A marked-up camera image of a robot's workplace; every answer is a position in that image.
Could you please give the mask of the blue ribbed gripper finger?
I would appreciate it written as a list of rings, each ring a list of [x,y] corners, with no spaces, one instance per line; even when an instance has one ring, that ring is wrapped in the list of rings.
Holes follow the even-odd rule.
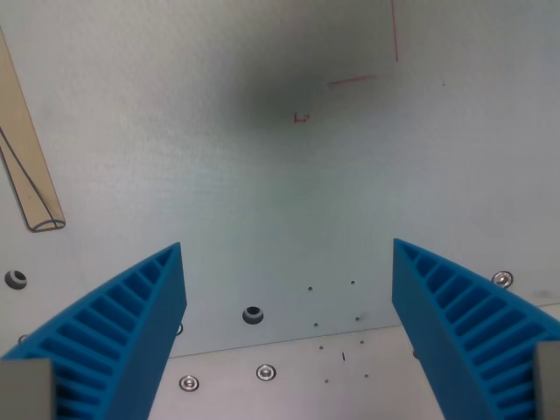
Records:
[[[392,303],[446,419],[535,419],[536,345],[559,322],[469,269],[393,242]]]
[[[186,307],[174,243],[69,305],[2,358],[52,363],[58,419],[145,419]]]

